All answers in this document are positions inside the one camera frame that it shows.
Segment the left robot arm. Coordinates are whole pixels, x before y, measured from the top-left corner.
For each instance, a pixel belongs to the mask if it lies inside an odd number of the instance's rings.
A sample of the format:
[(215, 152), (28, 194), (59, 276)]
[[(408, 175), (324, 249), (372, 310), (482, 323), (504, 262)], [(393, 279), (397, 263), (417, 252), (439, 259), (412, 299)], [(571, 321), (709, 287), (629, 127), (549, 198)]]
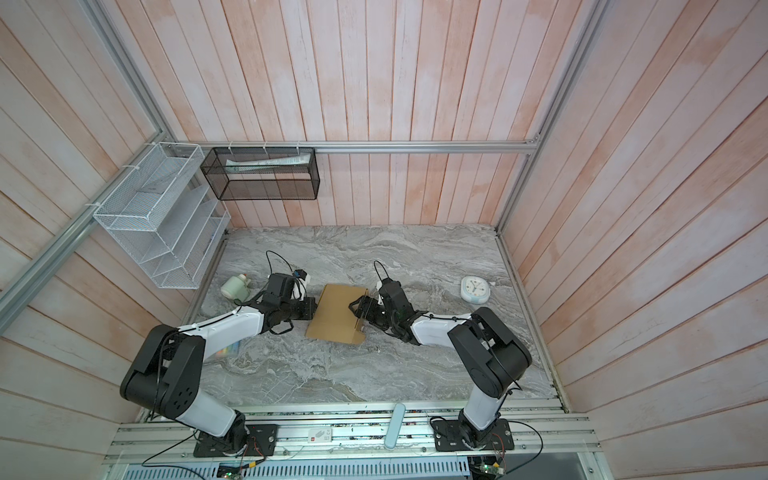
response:
[(120, 386), (123, 399), (216, 438), (245, 430), (242, 415), (200, 389), (206, 360), (242, 340), (280, 335), (286, 323), (309, 321), (317, 303), (304, 270), (273, 273), (251, 300), (234, 310), (182, 327), (162, 324), (147, 335)]

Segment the brown cardboard box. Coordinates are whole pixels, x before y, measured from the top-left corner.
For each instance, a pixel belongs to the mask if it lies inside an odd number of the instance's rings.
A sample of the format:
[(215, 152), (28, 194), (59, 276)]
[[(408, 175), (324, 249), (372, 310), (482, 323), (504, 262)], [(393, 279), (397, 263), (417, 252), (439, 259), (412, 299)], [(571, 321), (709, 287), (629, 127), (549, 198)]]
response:
[(305, 336), (335, 343), (362, 344), (366, 339), (363, 321), (355, 316), (349, 305), (367, 293), (364, 287), (327, 284)]

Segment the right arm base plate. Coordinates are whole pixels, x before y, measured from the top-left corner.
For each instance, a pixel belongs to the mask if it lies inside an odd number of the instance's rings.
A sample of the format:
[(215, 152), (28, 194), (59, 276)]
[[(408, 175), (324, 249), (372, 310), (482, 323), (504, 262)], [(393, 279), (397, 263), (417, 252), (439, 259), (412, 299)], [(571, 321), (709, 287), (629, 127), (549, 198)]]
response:
[(504, 453), (514, 449), (509, 422), (500, 417), (481, 430), (476, 429), (463, 416), (455, 420), (433, 416), (429, 418), (429, 425), (438, 452), (495, 450)]

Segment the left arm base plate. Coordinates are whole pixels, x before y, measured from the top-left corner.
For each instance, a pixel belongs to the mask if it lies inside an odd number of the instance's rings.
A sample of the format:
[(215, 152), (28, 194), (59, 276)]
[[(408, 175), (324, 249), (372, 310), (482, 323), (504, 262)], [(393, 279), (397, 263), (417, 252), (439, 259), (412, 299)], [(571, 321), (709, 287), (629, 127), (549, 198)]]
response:
[(278, 433), (277, 424), (235, 421), (222, 437), (200, 432), (193, 450), (194, 458), (256, 456), (274, 454)]

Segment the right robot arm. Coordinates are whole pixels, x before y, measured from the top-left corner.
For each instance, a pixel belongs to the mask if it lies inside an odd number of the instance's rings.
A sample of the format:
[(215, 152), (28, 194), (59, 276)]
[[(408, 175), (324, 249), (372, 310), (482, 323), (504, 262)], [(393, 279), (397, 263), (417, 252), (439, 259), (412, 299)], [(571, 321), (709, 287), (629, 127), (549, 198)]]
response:
[(507, 392), (533, 363), (526, 345), (490, 308), (462, 315), (417, 310), (391, 278), (383, 280), (376, 298), (362, 295), (349, 310), (405, 343), (453, 349), (473, 383), (459, 424), (475, 436), (495, 425)]

